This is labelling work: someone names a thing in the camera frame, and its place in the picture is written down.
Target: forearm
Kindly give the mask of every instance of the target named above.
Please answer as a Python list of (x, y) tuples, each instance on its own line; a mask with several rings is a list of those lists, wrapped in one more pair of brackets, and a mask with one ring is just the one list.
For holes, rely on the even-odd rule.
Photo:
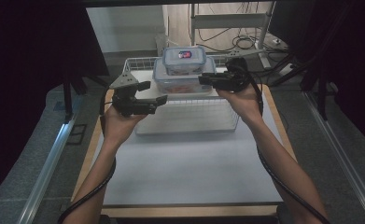
[[(324, 206), (312, 179), (278, 142), (264, 121), (261, 118), (257, 118), (249, 122), (248, 126), (253, 133), (261, 154), (274, 173), (296, 194), (311, 204), (323, 216), (326, 216)], [(319, 223), (289, 194), (277, 184), (275, 186), (289, 210), (293, 213), (296, 223)]]
[[(73, 203), (83, 198), (107, 178), (119, 144), (117, 144), (116, 148), (113, 146), (108, 143), (103, 144), (94, 165), (77, 192)], [(88, 201), (74, 210), (63, 223), (97, 223), (104, 202), (105, 188), (98, 191)]]

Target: stacked containers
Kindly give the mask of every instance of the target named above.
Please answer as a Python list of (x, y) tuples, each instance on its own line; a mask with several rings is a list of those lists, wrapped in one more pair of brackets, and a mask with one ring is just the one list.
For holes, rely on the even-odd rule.
[(199, 83), (203, 72), (216, 73), (214, 59), (203, 48), (168, 48), (155, 62), (153, 79), (162, 93), (206, 93), (212, 87)]

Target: wire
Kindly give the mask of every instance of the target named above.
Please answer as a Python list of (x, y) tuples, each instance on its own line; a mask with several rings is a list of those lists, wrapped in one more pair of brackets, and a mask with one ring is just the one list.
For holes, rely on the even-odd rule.
[[(106, 96), (106, 92), (109, 90), (109, 87), (105, 88), (103, 95), (101, 97), (100, 100), (100, 110), (99, 110), (99, 114), (100, 114), (100, 121), (101, 121), (101, 128), (103, 130), (103, 133), (105, 132), (105, 117), (104, 117), (104, 113), (105, 113), (105, 109), (104, 109), (104, 105), (108, 105), (111, 104), (112, 102), (106, 102), (105, 103), (105, 96)], [(77, 202), (75, 202), (74, 204), (72, 204), (71, 206), (69, 206), (59, 217), (59, 219), (57, 220), (57, 223), (63, 223), (63, 221), (74, 211), (76, 210), (79, 206), (81, 206), (82, 204), (84, 204), (87, 200), (89, 200), (90, 198), (92, 198), (95, 194), (97, 194), (101, 189), (103, 189), (106, 184), (109, 182), (109, 180), (112, 178), (113, 174), (115, 173), (115, 169), (116, 169), (116, 158), (113, 160), (112, 163), (112, 167), (110, 168), (109, 174), (108, 176), (105, 178), (105, 180), (100, 183), (95, 189), (93, 189), (92, 191), (90, 191), (88, 194), (86, 194), (83, 198), (79, 199)]]
[(257, 2), (257, 8), (255, 10), (255, 13), (258, 13), (258, 7), (259, 7), (259, 2)]
[(196, 44), (196, 45), (197, 45), (197, 46), (202, 46), (202, 47), (205, 47), (205, 48), (208, 48), (208, 49), (212, 49), (212, 50), (214, 50), (214, 51), (219, 51), (219, 52), (222, 52), (222, 51), (229, 51), (229, 50), (231, 50), (231, 49), (234, 49), (234, 48), (235, 48), (235, 46), (233, 46), (233, 47), (231, 47), (231, 48), (229, 48), (229, 49), (213, 49), (213, 48), (208, 47), (208, 46), (203, 45), (203, 44)]
[[(253, 77), (251, 77), (251, 84), (254, 88), (257, 97), (258, 97), (258, 103), (260, 107), (260, 113), (263, 113), (263, 101), (262, 101), (262, 89), (259, 90), (258, 84), (255, 82)], [(267, 173), (270, 175), (270, 177), (287, 193), (289, 194), (296, 202), (301, 204), (304, 208), (306, 208), (313, 216), (315, 216), (319, 221), (321, 221), (323, 224), (330, 224), (330, 222), (322, 216), (311, 204), (309, 204), (307, 201), (305, 201), (303, 198), (301, 198), (298, 194), (296, 194), (293, 190), (291, 190), (272, 170), (270, 165), (267, 163), (267, 161), (264, 159), (263, 155), (261, 154), (258, 146), (257, 146), (258, 155), (260, 158), (260, 161), (264, 167), (264, 169), (267, 171)]]
[(238, 30), (238, 34), (237, 34), (237, 36), (240, 36), (240, 34), (241, 34), (241, 30), (242, 30), (243, 28), (240, 28), (239, 30)]
[[(251, 42), (251, 45), (249, 46), (249, 47), (241, 47), (240, 45), (239, 45), (239, 43), (241, 42), (241, 41), (250, 41)], [(243, 36), (237, 36), (237, 37), (235, 37), (233, 40), (232, 40), (232, 43), (233, 43), (233, 45), (235, 46), (235, 47), (238, 47), (238, 48), (240, 48), (240, 49), (250, 49), (250, 48), (252, 48), (253, 46), (254, 46), (254, 42), (250, 39), (250, 38), (246, 38), (246, 37), (243, 37)]]
[(289, 194), (296, 202), (301, 204), (304, 208), (306, 208), (313, 216), (318, 218), (319, 221), (321, 221), (323, 224), (330, 224), (330, 222), (322, 216), (311, 204), (309, 204), (307, 201), (305, 201), (303, 198), (301, 198), (299, 195), (297, 195), (295, 192), (293, 192), (282, 180), (273, 172), (269, 164), (267, 164), (266, 160), (263, 158), (263, 155), (260, 153), (259, 148), (257, 147), (258, 154), (260, 161), (264, 167), (264, 169), (267, 171), (267, 173), (272, 177), (272, 179), (287, 193)]
[[(213, 13), (213, 14), (216, 14), (216, 13), (214, 12), (214, 9), (211, 7), (211, 4), (209, 4), (208, 6), (209, 6), (209, 8), (211, 9), (212, 13)], [(242, 4), (241, 4), (241, 5), (237, 8), (237, 10), (236, 10), (236, 12), (235, 12), (235, 13), (237, 13), (237, 12), (240, 10), (240, 8), (243, 10), (242, 12), (244, 12), (244, 3), (242, 3)], [(200, 4), (197, 4), (197, 13), (200, 13)], [(201, 39), (203, 42), (206, 42), (206, 41), (208, 41), (208, 40), (212, 40), (212, 39), (216, 38), (216, 37), (217, 37), (217, 36), (219, 36), (219, 35), (222, 35), (222, 34), (226, 33), (226, 32), (227, 32), (227, 31), (229, 31), (230, 29), (231, 29), (231, 28), (227, 28), (227, 29), (223, 30), (222, 32), (220, 32), (219, 34), (214, 35), (214, 36), (211, 36), (211, 37), (209, 37), (209, 38), (207, 38), (207, 39), (203, 39), (203, 38), (202, 38), (201, 29), (198, 29), (198, 30), (199, 30), (199, 37), (200, 37), (200, 39)]]
[(251, 12), (251, 9), (252, 9), (252, 2), (249, 2), (249, 3), (248, 3), (248, 6), (249, 6), (249, 10), (248, 10), (248, 11), (249, 11), (249, 13), (250, 13), (250, 12)]
[(261, 77), (258, 76), (258, 74), (256, 74), (256, 73), (252, 73), (252, 74), (254, 74), (257, 77), (257, 79), (259, 80), (259, 83), (260, 83), (260, 95), (262, 95), (263, 94), (263, 83), (261, 82)]
[(106, 177), (106, 179), (100, 183), (95, 189), (90, 191), (88, 194), (86, 194), (83, 198), (79, 199), (76, 203), (69, 206), (59, 217), (57, 220), (57, 223), (61, 224), (63, 221), (79, 206), (84, 204), (87, 200), (92, 198), (95, 194), (97, 194), (101, 189), (103, 189), (106, 184), (109, 182), (109, 180), (112, 178), (113, 174), (115, 173), (116, 169), (116, 159), (113, 160), (112, 167), (110, 168), (109, 174)]
[(289, 130), (289, 122), (287, 120), (287, 118), (285, 117), (285, 115), (278, 109), (278, 114), (281, 115), (281, 119), (285, 122), (285, 125), (287, 126), (285, 128), (285, 132), (288, 133), (288, 130)]
[(191, 34), (190, 34), (190, 14), (189, 14), (190, 4), (188, 4), (188, 33), (189, 33), (189, 39), (191, 40)]
[(250, 4), (251, 2), (248, 2), (248, 4), (246, 4), (246, 12), (245, 12), (245, 14), (248, 12), (248, 8), (249, 8), (249, 4)]

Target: container lid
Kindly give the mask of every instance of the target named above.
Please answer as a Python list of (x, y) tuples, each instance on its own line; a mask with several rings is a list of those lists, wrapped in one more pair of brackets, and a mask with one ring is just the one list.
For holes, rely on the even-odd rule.
[[(217, 69), (215, 67), (214, 59), (211, 57), (206, 57), (206, 63), (204, 65), (204, 73), (216, 73)], [(185, 76), (170, 76), (167, 74), (167, 69), (162, 63), (162, 58), (156, 59), (153, 68), (153, 79), (156, 81), (166, 81), (166, 80), (186, 80), (186, 79), (197, 79), (200, 75), (185, 75)]]
[(205, 60), (205, 50), (202, 47), (167, 48), (162, 56), (162, 62), (166, 67), (180, 64), (205, 64)]

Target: white table surface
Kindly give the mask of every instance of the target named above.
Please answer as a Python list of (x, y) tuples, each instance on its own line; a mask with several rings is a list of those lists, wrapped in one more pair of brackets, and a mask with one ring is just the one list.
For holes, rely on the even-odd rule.
[[(150, 74), (133, 72), (139, 81), (150, 78)], [(151, 98), (159, 93), (152, 85), (140, 94)], [(263, 118), (282, 143), (264, 94), (263, 103)], [(93, 160), (103, 140), (101, 135)], [(233, 133), (133, 133), (118, 151), (116, 172), (108, 183), (104, 206), (280, 202), (272, 179), (260, 163), (252, 133), (239, 120)]]

